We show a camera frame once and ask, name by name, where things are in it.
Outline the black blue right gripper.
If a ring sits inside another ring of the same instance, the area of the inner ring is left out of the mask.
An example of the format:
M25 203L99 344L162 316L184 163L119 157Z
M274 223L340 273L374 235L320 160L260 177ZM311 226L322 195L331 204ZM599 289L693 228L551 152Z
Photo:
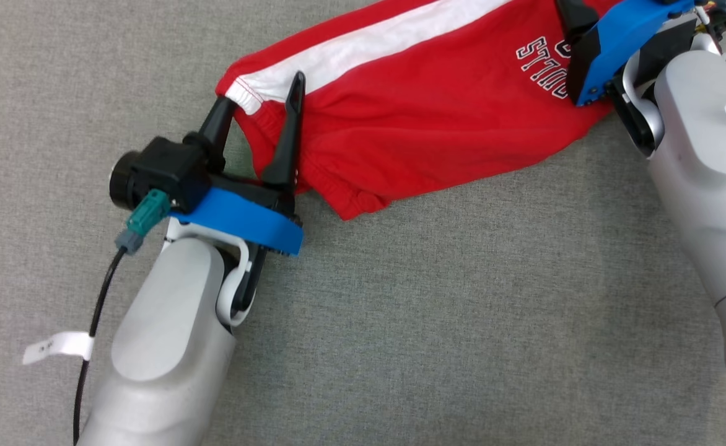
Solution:
M605 85L662 25L694 8L694 1L620 1L606 14L586 1L556 0L570 57L565 87L577 107L596 102Z

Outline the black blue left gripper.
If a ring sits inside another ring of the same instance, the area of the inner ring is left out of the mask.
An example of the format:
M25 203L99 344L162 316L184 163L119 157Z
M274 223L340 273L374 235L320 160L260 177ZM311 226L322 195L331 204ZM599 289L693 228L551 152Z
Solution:
M262 172L262 181L279 190L296 187L305 87L305 74L297 71L284 102L280 138ZM226 167L224 150L237 107L226 96L218 96L201 129L183 138L183 144L201 151L132 151L116 162L109 177L109 197L130 212L116 238L117 248L136 253L154 226L173 217L284 256L300 254L304 232L294 220L292 197L215 176Z

